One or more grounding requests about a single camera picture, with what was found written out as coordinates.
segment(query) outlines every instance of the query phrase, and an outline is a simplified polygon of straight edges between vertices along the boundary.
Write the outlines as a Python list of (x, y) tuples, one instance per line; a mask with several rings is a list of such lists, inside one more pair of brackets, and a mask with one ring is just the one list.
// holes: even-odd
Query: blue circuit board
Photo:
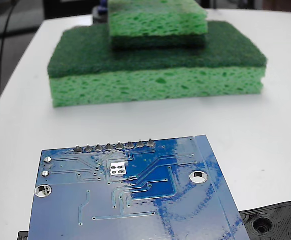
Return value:
[(206, 136), (42, 151), (29, 240), (248, 240)]

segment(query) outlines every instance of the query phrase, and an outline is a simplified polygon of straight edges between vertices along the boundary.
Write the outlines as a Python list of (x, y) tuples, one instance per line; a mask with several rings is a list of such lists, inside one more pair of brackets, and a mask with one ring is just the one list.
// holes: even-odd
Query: green sponge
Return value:
[(108, 9), (114, 48), (205, 44), (207, 12), (194, 0), (109, 0)]
[(259, 94), (266, 57), (229, 23), (208, 27), (204, 49), (116, 52), (107, 24), (66, 31), (48, 66), (54, 106)]

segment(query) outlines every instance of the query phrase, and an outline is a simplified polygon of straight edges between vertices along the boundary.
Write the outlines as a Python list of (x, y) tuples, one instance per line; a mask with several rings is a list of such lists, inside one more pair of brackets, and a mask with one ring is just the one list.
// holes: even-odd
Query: black cable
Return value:
[(6, 22), (5, 22), (5, 26), (4, 26), (4, 30), (3, 30), (3, 34), (2, 34), (2, 41), (1, 41), (1, 48), (0, 48), (0, 95), (1, 95), (1, 81), (2, 81), (2, 58), (3, 58), (3, 54), (4, 54), (4, 46), (5, 46), (5, 40), (6, 40), (6, 35), (7, 35), (7, 30), (8, 30), (8, 25), (9, 25), (9, 21), (12, 15), (12, 12), (14, 11), (16, 5), (17, 5), (17, 1), (12, 1), (12, 6), (10, 8), (9, 14), (7, 16)]

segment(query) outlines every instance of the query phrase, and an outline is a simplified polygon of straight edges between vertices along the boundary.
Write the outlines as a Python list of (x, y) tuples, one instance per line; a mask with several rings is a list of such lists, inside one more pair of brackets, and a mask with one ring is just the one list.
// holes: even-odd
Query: dark green scouring pad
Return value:
[(205, 44), (207, 12), (195, 0), (109, 0), (108, 9), (115, 49)]
[(54, 106), (259, 94), (266, 57), (231, 24), (208, 27), (203, 49), (112, 51), (107, 24), (66, 31), (48, 66)]

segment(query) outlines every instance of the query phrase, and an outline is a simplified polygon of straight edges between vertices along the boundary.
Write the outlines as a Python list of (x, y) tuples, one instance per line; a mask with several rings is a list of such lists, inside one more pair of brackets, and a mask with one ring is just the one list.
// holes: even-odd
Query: mounting hole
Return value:
[(195, 184), (203, 184), (208, 181), (208, 174), (204, 171), (194, 171), (190, 174), (190, 180)]
[(259, 234), (266, 234), (272, 230), (272, 222), (265, 218), (261, 217), (253, 223), (253, 228), (259, 233)]
[(34, 190), (34, 194), (39, 198), (46, 198), (52, 193), (52, 188), (49, 185), (37, 186)]

